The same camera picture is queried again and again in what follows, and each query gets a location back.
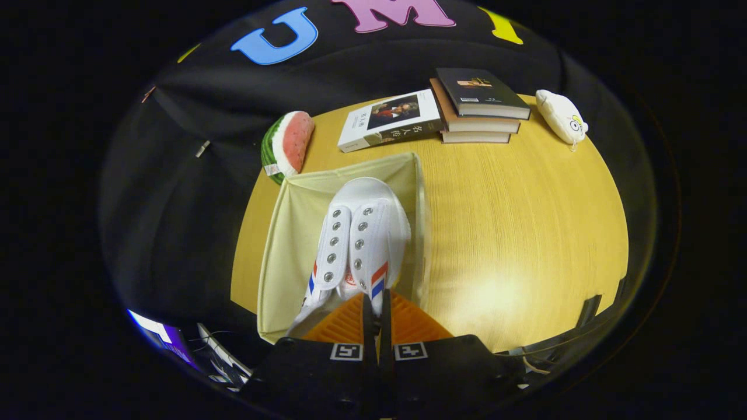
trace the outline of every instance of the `cream fabric box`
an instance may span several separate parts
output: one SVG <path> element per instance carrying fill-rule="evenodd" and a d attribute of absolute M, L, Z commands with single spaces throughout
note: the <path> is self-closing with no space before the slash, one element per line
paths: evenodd
<path fill-rule="evenodd" d="M 302 173 L 283 181 L 259 274 L 257 330 L 264 340 L 275 344 L 298 314 L 329 203 L 345 182 L 361 176 L 386 182 L 405 209 L 412 238 L 394 290 L 426 309 L 430 210 L 420 159 L 412 152 L 402 153 L 337 170 Z M 340 303 L 339 298 L 330 299 L 322 310 L 331 312 Z"/>

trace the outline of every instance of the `wooden table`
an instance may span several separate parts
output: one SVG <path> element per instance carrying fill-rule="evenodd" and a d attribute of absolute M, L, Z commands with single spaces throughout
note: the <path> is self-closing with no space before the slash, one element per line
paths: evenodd
<path fill-rule="evenodd" d="M 613 301 L 627 269 L 622 202 L 587 138 L 571 152 L 533 96 L 509 144 L 393 143 L 343 153 L 337 141 L 351 105 L 314 117 L 303 172 L 413 151 L 431 209 L 427 311 L 455 336 L 476 334 L 493 351 L 575 327 L 585 299 Z M 249 199 L 234 258 L 231 299 L 257 311 L 262 253 L 279 186 L 264 172 Z"/>

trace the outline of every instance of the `watermelon plush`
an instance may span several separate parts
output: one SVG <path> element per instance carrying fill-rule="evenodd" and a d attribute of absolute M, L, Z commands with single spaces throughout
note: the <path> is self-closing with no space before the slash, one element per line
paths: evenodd
<path fill-rule="evenodd" d="M 314 120 L 303 111 L 280 117 L 262 138 L 261 160 L 267 175 L 278 184 L 301 172 Z"/>

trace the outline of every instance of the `book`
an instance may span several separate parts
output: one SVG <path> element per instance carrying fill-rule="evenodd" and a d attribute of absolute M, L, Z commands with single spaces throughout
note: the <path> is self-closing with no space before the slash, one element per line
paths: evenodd
<path fill-rule="evenodd" d="M 444 86 L 437 78 L 430 79 L 436 101 L 441 108 L 444 124 L 449 132 L 506 132 L 518 133 L 519 120 L 497 117 L 460 117 L 456 115 Z"/>
<path fill-rule="evenodd" d="M 489 71 L 441 67 L 436 73 L 459 115 L 529 120 L 529 105 Z"/>
<path fill-rule="evenodd" d="M 441 132 L 444 143 L 508 143 L 511 133 Z"/>
<path fill-rule="evenodd" d="M 395 140 L 421 138 L 444 129 L 431 89 L 394 96 L 351 111 L 337 147 L 343 152 Z"/>

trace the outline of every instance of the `stuffed toy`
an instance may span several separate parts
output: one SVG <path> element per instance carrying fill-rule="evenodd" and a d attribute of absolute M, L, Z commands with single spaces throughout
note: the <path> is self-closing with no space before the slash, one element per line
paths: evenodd
<path fill-rule="evenodd" d="M 314 131 L 314 120 L 303 111 L 280 117 L 262 138 L 261 160 L 264 171 L 278 184 L 286 176 L 301 172 L 306 147 Z"/>
<path fill-rule="evenodd" d="M 589 124 L 581 118 L 581 113 L 570 99 L 549 90 L 537 90 L 537 108 L 548 122 L 548 125 L 558 137 L 568 144 L 572 144 L 572 152 L 576 145 L 586 138 Z"/>

